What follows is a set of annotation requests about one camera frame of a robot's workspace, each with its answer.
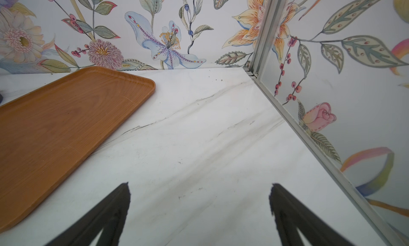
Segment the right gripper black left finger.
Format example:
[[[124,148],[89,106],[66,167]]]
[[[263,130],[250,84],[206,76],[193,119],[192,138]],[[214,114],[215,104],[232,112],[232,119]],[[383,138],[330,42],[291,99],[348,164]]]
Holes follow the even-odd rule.
[[[89,246],[96,237],[98,246],[119,245],[130,203],[129,186],[122,183],[47,245]]]

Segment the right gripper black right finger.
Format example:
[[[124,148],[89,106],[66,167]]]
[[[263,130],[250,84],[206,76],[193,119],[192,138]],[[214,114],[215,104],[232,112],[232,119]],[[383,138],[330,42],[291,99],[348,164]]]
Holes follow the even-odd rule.
[[[352,245],[278,183],[271,188],[269,205],[283,246],[303,246],[300,234],[312,246]]]

